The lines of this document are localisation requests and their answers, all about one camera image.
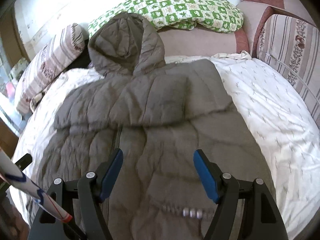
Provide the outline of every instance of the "red line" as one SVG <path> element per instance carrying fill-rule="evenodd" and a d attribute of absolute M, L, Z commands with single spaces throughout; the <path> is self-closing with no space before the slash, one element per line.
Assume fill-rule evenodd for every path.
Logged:
<path fill-rule="evenodd" d="M 60 214 L 59 210 L 56 208 L 56 206 L 54 205 L 54 203 L 52 202 L 51 198 L 48 196 L 50 202 L 52 203 L 52 205 L 54 206 L 54 208 L 56 209 L 56 211 L 59 213 L 61 219 L 60 220 L 63 220 L 63 216 Z"/>

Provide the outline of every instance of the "wooden furniture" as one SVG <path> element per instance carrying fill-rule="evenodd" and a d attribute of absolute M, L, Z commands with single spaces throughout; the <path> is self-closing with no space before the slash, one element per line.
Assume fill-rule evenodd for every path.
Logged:
<path fill-rule="evenodd" d="M 11 68 L 22 58 L 29 60 L 22 44 L 15 18 L 14 8 L 11 8 L 0 19 L 0 34 L 4 52 Z"/>
<path fill-rule="evenodd" d="M 0 148 L 12 158 L 19 138 L 6 126 L 0 118 Z"/>

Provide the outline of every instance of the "red object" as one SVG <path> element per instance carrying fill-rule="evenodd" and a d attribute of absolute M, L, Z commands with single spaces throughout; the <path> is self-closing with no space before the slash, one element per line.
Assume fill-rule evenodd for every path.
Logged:
<path fill-rule="evenodd" d="M 8 98 L 12 99 L 14 98 L 14 94 L 16 92 L 16 89 L 14 88 L 14 85 L 12 84 L 12 82 L 8 82 L 5 85 L 6 89 L 7 89 L 7 93 L 8 93 Z"/>

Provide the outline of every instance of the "jacket hood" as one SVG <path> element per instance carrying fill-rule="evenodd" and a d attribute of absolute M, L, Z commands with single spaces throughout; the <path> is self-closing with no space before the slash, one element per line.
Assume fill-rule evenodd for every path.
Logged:
<path fill-rule="evenodd" d="M 135 13 L 113 17 L 92 36 L 88 50 L 101 75 L 140 75 L 165 65 L 164 45 L 156 29 Z"/>

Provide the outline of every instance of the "metal screw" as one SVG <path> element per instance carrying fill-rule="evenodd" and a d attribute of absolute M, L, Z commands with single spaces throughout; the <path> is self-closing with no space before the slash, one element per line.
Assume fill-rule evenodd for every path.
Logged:
<path fill-rule="evenodd" d="M 263 179 L 258 178 L 258 179 L 256 179 L 256 182 L 257 182 L 259 185 L 262 185 L 262 184 L 263 184 Z"/>
<path fill-rule="evenodd" d="M 61 182 L 62 182 L 62 179 L 56 178 L 53 183 L 54 183 L 55 185 L 58 185 L 58 184 L 60 184 Z"/>
<path fill-rule="evenodd" d="M 198 209 L 198 210 L 197 210 L 197 218 L 198 218 L 198 219 L 201 219 L 201 218 L 202 218 L 202 210 L 201 210 L 201 209 Z"/>
<path fill-rule="evenodd" d="M 190 209 L 190 217 L 191 218 L 195 218 L 196 217 L 196 209 L 194 209 L 194 208 Z"/>
<path fill-rule="evenodd" d="M 95 175 L 96 175 L 96 174 L 95 174 L 93 171 L 90 171 L 90 172 L 87 173 L 86 177 L 87 177 L 88 179 L 91 179 L 91 178 L 93 178 Z"/>
<path fill-rule="evenodd" d="M 188 208 L 184 208 L 183 211 L 182 211 L 182 215 L 184 217 L 188 216 L 189 215 L 189 209 Z"/>
<path fill-rule="evenodd" d="M 231 179 L 231 174 L 225 172 L 225 173 L 222 174 L 222 177 L 224 177 L 225 179 Z"/>

